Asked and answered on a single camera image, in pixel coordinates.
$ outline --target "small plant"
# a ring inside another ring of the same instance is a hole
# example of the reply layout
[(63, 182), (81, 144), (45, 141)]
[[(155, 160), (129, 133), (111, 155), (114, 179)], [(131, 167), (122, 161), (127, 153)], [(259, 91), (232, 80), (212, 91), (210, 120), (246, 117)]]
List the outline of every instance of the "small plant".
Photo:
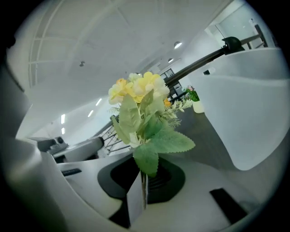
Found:
[(192, 86), (188, 86), (185, 89), (185, 92), (186, 92), (186, 95), (185, 95), (186, 100), (192, 100), (194, 102), (199, 101), (198, 94), (196, 93), (195, 89)]

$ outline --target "white ceiling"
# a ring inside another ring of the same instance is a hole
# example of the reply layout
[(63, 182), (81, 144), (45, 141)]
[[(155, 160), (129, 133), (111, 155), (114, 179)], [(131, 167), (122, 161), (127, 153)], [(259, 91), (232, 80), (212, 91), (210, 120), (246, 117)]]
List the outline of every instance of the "white ceiling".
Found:
[[(90, 102), (119, 78), (168, 66), (231, 0), (55, 0), (16, 35), (8, 62), (33, 103), (19, 136)], [(176, 41), (183, 45), (174, 50)]]

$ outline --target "yellow flower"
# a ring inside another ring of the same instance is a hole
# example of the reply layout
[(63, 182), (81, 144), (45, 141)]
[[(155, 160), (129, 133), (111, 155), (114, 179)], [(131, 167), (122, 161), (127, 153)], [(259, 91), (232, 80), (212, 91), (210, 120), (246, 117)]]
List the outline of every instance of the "yellow flower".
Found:
[(127, 83), (123, 78), (117, 80), (116, 84), (109, 89), (109, 103), (111, 105), (122, 103), (123, 97), (126, 94), (130, 94), (133, 98), (136, 97), (132, 87), (133, 83)]
[(138, 102), (141, 102), (142, 98), (152, 89), (154, 89), (154, 98), (159, 96), (166, 97), (169, 94), (169, 89), (165, 86), (164, 80), (158, 74), (146, 72), (144, 73), (144, 77), (138, 78), (133, 85), (133, 91), (138, 98)]
[(166, 99), (164, 100), (164, 105), (165, 105), (165, 107), (170, 107), (170, 106), (171, 106), (171, 102), (168, 101), (168, 98), (166, 98)]

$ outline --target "dark gray floor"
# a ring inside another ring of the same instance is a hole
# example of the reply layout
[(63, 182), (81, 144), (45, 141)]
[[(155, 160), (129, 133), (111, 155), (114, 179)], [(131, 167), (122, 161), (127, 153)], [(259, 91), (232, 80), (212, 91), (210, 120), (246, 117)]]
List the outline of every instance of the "dark gray floor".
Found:
[(285, 165), (288, 163), (288, 133), (277, 149), (262, 163), (248, 171), (238, 170), (223, 145), (215, 129), (204, 113), (196, 114), (193, 108), (178, 113), (182, 120), (176, 131), (191, 138), (196, 146), (190, 151), (175, 155), (210, 165), (224, 173), (232, 181), (240, 184), (263, 203), (279, 184)]

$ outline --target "black slot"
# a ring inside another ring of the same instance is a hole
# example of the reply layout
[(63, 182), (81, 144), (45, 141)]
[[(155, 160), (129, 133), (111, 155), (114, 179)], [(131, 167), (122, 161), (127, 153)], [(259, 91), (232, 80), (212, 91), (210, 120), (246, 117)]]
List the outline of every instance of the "black slot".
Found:
[(74, 175), (80, 172), (82, 172), (80, 169), (70, 169), (70, 170), (62, 171), (62, 174), (64, 176), (70, 176), (70, 175)]
[(223, 188), (212, 190), (210, 194), (231, 224), (247, 215), (246, 211)]

